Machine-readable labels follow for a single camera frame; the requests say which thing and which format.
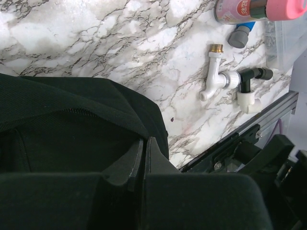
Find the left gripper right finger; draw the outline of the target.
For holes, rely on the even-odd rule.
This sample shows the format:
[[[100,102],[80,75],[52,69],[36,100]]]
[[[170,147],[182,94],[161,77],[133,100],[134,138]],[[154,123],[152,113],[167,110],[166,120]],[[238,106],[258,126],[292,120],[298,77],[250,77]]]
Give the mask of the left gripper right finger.
[[[271,230],[256,182],[238,173],[181,173],[147,142],[142,201],[145,230]]]

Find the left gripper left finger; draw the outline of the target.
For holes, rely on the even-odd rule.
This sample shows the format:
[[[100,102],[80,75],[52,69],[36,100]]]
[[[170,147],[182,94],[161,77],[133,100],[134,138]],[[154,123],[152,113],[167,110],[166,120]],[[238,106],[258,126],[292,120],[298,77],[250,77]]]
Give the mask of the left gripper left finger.
[[[103,172],[6,173],[0,177],[3,230],[135,230],[134,190],[144,143]]]

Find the black student backpack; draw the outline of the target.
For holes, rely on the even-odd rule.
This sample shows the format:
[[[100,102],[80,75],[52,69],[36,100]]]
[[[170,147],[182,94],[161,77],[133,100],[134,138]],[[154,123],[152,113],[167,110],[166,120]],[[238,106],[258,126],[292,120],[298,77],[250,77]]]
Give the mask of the black student backpack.
[[[150,137],[168,157],[158,105],[112,80],[0,76],[2,173],[101,172]]]

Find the pink cap glue bottle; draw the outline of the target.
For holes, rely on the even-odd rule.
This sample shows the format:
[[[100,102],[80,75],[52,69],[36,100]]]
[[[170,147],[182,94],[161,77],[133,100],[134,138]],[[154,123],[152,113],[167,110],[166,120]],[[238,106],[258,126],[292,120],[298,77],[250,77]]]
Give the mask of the pink cap glue bottle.
[[[216,20],[222,24],[294,20],[307,12],[305,0],[218,0]]]

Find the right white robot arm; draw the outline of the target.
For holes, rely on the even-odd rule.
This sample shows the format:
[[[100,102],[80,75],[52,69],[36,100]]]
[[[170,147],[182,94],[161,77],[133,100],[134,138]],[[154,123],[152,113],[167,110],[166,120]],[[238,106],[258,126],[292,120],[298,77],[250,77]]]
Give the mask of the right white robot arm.
[[[244,166],[238,172],[249,175],[262,191],[268,213],[276,230],[307,228],[307,152],[297,152],[297,161],[289,160],[294,144],[277,134],[260,149],[244,141],[234,158]]]

